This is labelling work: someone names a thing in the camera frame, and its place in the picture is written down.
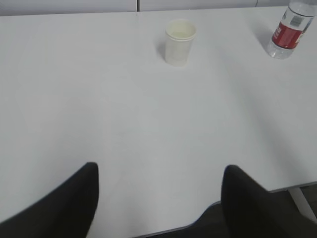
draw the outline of plastic water bottle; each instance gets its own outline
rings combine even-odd
[[[289,57],[314,19],[317,0],[290,0],[267,52],[277,59]]]

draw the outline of white table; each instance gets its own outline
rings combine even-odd
[[[317,23],[293,56],[260,42],[285,7],[0,18],[0,221],[100,167],[89,238],[191,224],[228,164],[265,188],[317,180]],[[164,26],[198,29],[185,68]]]

